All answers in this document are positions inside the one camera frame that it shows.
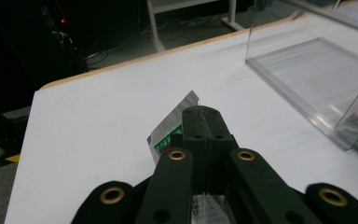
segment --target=white tabletop surface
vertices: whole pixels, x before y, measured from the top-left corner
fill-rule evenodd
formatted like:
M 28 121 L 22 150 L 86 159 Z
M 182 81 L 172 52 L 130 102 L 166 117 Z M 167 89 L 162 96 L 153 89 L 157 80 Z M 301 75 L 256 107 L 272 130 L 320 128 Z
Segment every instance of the white tabletop surface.
M 326 182 L 358 199 L 358 152 L 343 151 L 245 64 L 234 35 L 37 91 L 6 223 L 70 223 L 104 182 L 140 183 L 146 138 L 190 92 L 219 110 L 241 147 L 291 187 Z

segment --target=screw hole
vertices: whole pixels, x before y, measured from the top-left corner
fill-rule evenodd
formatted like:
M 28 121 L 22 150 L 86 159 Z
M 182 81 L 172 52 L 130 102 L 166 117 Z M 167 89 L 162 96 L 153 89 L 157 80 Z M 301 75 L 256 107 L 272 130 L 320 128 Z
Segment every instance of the screw hole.
M 347 199 L 336 190 L 321 188 L 319 189 L 318 194 L 325 202 L 334 206 L 343 207 L 348 204 Z
M 171 160 L 180 161 L 186 157 L 186 154 L 183 151 L 173 151 L 170 152 L 168 156 L 171 158 Z
M 247 151 L 241 151 L 237 156 L 243 161 L 252 161 L 255 159 L 255 155 Z
M 101 194 L 100 200 L 104 204 L 118 203 L 124 197 L 124 190 L 121 188 L 113 187 L 106 189 Z
M 294 211 L 288 211 L 284 214 L 286 219 L 293 224 L 303 224 L 304 218 L 297 212 Z
M 171 215 L 167 210 L 158 210 L 153 215 L 153 219 L 157 223 L 166 223 L 168 220 L 170 220 Z

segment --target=transparent plastic container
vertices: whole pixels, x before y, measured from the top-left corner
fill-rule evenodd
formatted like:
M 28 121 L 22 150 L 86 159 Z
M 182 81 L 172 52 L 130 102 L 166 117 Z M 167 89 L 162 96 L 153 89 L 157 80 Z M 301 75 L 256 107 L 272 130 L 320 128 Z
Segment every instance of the transparent plastic container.
M 358 149 L 358 1 L 255 6 L 246 63 L 340 147 Z

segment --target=packet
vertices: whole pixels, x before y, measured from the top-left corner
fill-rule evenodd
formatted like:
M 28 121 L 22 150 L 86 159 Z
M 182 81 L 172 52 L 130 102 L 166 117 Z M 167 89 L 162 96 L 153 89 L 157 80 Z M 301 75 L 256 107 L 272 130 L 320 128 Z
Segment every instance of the packet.
M 171 134 L 182 133 L 182 111 L 199 104 L 199 96 L 191 91 L 147 137 L 155 164 L 158 163 L 159 155 L 170 147 Z

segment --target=dark background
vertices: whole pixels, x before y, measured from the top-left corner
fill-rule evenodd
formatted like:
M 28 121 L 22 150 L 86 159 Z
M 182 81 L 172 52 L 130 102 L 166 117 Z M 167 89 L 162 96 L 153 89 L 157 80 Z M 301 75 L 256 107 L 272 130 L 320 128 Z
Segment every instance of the dark background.
M 237 9 L 250 5 L 240 1 Z M 156 20 L 227 9 L 222 0 L 160 13 Z M 148 26 L 145 0 L 0 0 L 0 113 L 31 105 L 43 85 L 85 72 L 87 56 L 131 41 Z

